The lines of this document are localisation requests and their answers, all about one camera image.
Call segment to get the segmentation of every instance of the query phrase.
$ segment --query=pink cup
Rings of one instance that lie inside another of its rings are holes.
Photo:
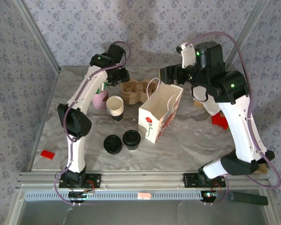
[[[102,91],[99,94],[95,94],[93,97],[92,103],[96,109],[104,110],[106,109],[106,101],[108,99],[108,92],[107,89]]]

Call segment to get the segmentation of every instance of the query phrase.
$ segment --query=gray marble surface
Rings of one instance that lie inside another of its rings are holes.
[[[74,94],[86,74],[83,67],[62,69],[59,75],[44,129],[36,151],[33,170],[64,169],[67,163],[67,139],[57,114],[59,103],[66,103]],[[137,80],[158,77],[157,68],[127,68],[130,77]],[[114,122],[107,111],[94,109],[91,104],[87,116],[92,129],[85,144],[87,170],[197,170],[205,163],[234,149],[232,135],[223,128],[212,125],[211,116],[205,109],[192,106],[190,84],[184,88],[178,111],[173,122],[153,144],[147,139],[135,151],[123,146],[117,155],[110,155],[103,147],[108,135],[122,137],[129,129],[138,128],[138,108],[125,105],[124,118]],[[109,87],[109,96],[119,95],[119,86]],[[55,153],[53,160],[40,156],[42,150]]]

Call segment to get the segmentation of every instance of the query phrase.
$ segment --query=black cup lid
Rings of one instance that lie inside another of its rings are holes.
[[[122,150],[122,141],[116,135],[109,135],[104,140],[104,148],[109,154],[118,154]]]
[[[135,146],[141,142],[141,135],[136,130],[128,130],[123,135],[123,142],[128,146]]]

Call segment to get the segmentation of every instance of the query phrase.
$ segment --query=wallpaper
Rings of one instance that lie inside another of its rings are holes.
[[[253,116],[281,176],[281,0],[270,1],[242,51],[254,93]],[[236,66],[242,71],[239,60]],[[272,171],[268,176],[276,184]],[[281,210],[281,187],[275,193]]]
[[[0,224],[29,161],[54,78],[12,0],[0,1]]]
[[[180,63],[176,46],[201,33],[237,37],[255,0],[25,0],[60,66],[86,66],[113,41],[132,47],[130,66]],[[223,44],[225,57],[232,44]]]

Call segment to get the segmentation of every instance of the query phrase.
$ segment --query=red block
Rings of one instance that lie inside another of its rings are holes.
[[[227,130],[229,127],[226,118],[222,117],[219,112],[212,116],[212,124],[219,125],[220,127],[223,127],[224,130]]]
[[[55,153],[49,152],[47,150],[43,150],[41,153],[41,156],[49,158],[49,159],[53,159],[53,157],[55,156]]]

